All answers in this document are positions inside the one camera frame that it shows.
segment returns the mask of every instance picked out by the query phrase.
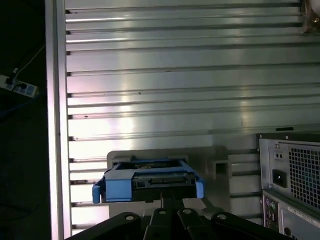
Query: metal wall panel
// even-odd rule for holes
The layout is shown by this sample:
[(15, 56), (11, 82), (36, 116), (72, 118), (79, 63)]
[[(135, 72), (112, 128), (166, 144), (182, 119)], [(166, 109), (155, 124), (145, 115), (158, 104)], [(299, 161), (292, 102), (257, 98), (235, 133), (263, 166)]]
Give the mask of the metal wall panel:
[[(107, 155), (224, 146), (232, 178), (257, 180), (248, 134), (317, 130), (320, 37), (299, 2), (46, 0), (52, 238), (110, 216), (88, 187)], [(258, 218), (259, 199), (232, 212)]]

